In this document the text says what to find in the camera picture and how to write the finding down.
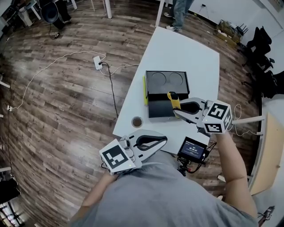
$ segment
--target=black box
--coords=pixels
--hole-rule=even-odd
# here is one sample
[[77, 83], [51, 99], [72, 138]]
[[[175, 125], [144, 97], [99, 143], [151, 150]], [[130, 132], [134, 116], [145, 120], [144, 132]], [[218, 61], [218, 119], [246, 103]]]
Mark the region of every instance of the black box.
[[167, 93], [174, 91], [180, 100], [188, 98], [189, 86], [186, 72], [146, 71], [145, 78], [149, 118], [173, 117], [173, 108]]

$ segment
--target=black and white marker cube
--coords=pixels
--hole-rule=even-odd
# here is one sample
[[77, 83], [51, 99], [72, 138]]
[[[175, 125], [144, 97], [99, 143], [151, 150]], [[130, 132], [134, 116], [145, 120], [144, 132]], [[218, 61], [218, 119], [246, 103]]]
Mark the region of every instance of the black and white marker cube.
[[202, 124], [207, 133], [225, 133], [231, 120], [231, 106], [227, 103], [216, 101], [204, 116]]
[[111, 175], [130, 172], [136, 167], [116, 139], [101, 149], [99, 154]]

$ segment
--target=small round container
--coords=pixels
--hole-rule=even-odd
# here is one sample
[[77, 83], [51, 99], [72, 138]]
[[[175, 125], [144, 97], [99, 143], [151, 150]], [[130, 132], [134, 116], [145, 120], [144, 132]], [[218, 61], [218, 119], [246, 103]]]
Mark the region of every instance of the small round container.
[[135, 128], [140, 128], [143, 125], [143, 119], [139, 116], [132, 118], [131, 124]]

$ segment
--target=yellow handle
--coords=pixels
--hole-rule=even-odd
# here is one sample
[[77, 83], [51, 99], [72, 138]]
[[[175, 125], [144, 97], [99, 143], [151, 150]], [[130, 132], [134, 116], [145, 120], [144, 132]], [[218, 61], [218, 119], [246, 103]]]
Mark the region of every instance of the yellow handle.
[[167, 96], [168, 96], [170, 102], [172, 103], [173, 109], [181, 109], [181, 104], [179, 102], [178, 95], [174, 91], [169, 91], [167, 93]]

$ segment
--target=power outlet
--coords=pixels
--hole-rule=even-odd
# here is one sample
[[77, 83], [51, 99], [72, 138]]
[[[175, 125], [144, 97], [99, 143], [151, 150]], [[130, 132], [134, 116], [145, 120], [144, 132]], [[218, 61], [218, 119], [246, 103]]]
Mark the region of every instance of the power outlet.
[[95, 63], [96, 70], [100, 70], [103, 68], [102, 64], [99, 65], [99, 63], [101, 62], [101, 59], [99, 58], [99, 56], [94, 57], [93, 60]]

